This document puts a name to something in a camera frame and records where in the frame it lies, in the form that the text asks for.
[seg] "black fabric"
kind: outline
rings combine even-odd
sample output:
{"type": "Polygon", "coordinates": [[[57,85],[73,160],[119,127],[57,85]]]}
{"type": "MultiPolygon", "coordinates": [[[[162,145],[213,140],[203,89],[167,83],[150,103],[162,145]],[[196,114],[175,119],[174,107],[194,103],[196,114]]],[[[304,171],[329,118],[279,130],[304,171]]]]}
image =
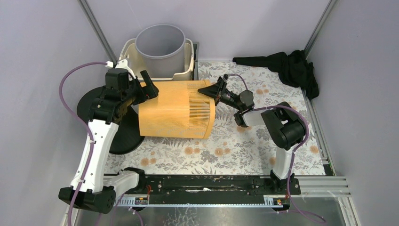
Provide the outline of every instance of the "black fabric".
{"type": "Polygon", "coordinates": [[[267,67],[272,72],[279,73],[282,83],[303,88],[309,99],[319,95],[319,86],[313,74],[313,63],[306,61],[303,50],[295,50],[288,56],[284,52],[279,52],[264,57],[235,57],[233,62],[238,65],[267,67]]]}

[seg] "gray trash can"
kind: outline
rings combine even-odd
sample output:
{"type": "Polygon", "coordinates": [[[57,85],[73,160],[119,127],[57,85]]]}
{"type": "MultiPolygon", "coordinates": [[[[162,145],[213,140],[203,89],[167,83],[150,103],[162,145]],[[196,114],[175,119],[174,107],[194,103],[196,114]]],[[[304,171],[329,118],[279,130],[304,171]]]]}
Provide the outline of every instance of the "gray trash can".
{"type": "Polygon", "coordinates": [[[172,78],[184,72],[184,44],[186,37],[178,27],[159,24],[141,31],[136,49],[143,56],[147,72],[152,78],[172,78]]]}

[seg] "gray bin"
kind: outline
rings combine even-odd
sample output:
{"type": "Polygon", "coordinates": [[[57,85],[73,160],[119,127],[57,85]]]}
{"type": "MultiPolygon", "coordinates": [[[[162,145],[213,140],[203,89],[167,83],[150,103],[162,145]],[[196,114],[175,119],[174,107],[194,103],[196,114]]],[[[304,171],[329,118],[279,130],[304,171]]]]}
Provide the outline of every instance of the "gray bin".
{"type": "Polygon", "coordinates": [[[143,56],[152,78],[172,78],[184,72],[186,37],[178,27],[159,24],[141,31],[136,38],[136,50],[143,56]]]}

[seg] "gray floor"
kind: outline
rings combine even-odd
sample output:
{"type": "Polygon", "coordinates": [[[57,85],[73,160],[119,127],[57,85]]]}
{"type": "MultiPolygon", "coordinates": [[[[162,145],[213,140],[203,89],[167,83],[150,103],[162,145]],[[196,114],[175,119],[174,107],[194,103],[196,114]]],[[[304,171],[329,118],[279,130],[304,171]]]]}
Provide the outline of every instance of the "gray floor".
{"type": "MultiPolygon", "coordinates": [[[[294,199],[302,210],[312,211],[323,216],[327,225],[345,225],[339,203],[334,198],[302,198],[294,199]]],[[[99,226],[109,226],[112,212],[103,215],[99,226]]],[[[269,208],[146,208],[140,212],[144,225],[147,226],[268,226],[268,225],[300,225],[316,226],[297,213],[276,214],[269,208]]],[[[81,211],[77,226],[95,224],[98,214],[81,211]]],[[[118,207],[113,220],[114,226],[139,226],[137,215],[133,215],[126,207],[118,207]]]]}

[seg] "table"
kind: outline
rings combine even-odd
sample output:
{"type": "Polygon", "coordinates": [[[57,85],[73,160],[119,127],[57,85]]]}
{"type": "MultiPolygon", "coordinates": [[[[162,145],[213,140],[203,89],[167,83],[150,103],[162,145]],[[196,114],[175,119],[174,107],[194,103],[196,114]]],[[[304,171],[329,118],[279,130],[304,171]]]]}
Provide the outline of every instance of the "table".
{"type": "MultiPolygon", "coordinates": [[[[241,75],[254,93],[255,107],[287,101],[308,121],[308,141],[295,155],[293,172],[297,175],[325,175],[319,149],[300,88],[284,85],[278,74],[267,68],[226,62],[199,63],[199,79],[215,83],[225,73],[241,75]]],[[[238,77],[230,77],[227,88],[244,90],[238,77]]],[[[126,167],[145,170],[146,174],[227,174],[269,175],[276,159],[276,145],[265,126],[238,127],[236,110],[222,103],[208,139],[146,137],[143,143],[125,155],[109,154],[105,173],[117,173],[126,167]]]]}

